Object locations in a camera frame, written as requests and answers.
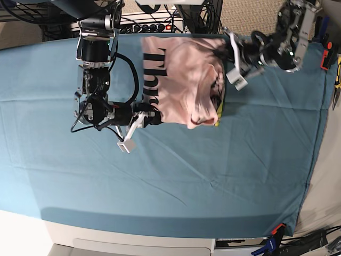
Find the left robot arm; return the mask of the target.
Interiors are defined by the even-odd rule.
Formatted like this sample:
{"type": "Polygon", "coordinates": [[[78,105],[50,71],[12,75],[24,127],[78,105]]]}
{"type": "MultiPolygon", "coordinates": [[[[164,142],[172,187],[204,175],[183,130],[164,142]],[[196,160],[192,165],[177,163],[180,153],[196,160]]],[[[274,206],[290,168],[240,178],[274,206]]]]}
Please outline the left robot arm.
{"type": "Polygon", "coordinates": [[[248,77],[260,74],[265,66],[289,73],[300,70],[317,11],[316,1],[285,1],[278,11],[275,32],[266,35],[254,30],[249,40],[224,27],[229,37],[226,57],[234,64],[226,74],[229,83],[244,86],[248,77]]]}

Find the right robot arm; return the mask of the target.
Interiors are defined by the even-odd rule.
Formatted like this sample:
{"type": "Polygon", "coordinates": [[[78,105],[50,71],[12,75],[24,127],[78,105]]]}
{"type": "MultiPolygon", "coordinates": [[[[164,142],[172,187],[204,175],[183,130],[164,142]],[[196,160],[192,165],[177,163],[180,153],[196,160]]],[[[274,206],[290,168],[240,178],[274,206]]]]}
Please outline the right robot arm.
{"type": "Polygon", "coordinates": [[[53,1],[53,4],[76,18],[79,25],[76,59],[81,61],[80,88],[75,96],[79,109],[76,121],[98,131],[112,126],[141,125],[159,117],[157,110],[147,103],[137,103],[139,79],[132,61],[118,53],[118,34],[123,1],[110,1],[100,7],[95,1],[53,1]],[[130,67],[134,91],[125,102],[108,99],[110,73],[116,59],[130,67]]]}

